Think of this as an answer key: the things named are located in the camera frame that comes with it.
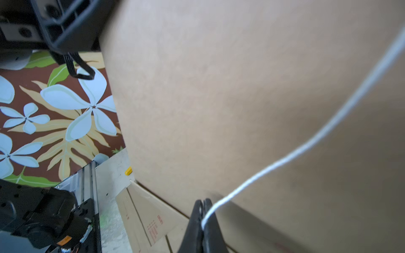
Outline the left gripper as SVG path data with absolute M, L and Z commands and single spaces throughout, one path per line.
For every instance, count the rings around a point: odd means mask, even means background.
M 1 50 L 94 51 L 116 1 L 1 0 Z

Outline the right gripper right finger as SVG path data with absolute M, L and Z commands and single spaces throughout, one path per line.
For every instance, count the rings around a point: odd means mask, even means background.
M 229 253 L 214 213 L 203 225 L 202 246 L 204 253 Z

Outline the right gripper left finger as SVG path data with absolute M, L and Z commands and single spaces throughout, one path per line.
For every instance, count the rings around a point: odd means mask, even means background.
M 203 219 L 202 211 L 203 211 L 202 201 L 196 200 L 178 253 L 203 252 L 202 247 L 203 231 L 201 228 L 201 221 Z

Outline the brown file bag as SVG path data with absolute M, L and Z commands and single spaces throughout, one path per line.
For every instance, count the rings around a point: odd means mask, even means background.
M 189 222 L 186 216 L 133 180 L 116 202 L 134 253 L 178 252 Z
M 100 39 L 138 182 L 190 215 L 317 133 L 404 1 L 118 1 Z M 405 57 L 314 148 L 216 216 L 241 253 L 405 250 Z

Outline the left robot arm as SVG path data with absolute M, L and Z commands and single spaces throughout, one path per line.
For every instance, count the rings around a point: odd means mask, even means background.
M 1 252 L 99 253 L 95 165 L 124 147 L 99 45 L 114 1 L 1 2 Z

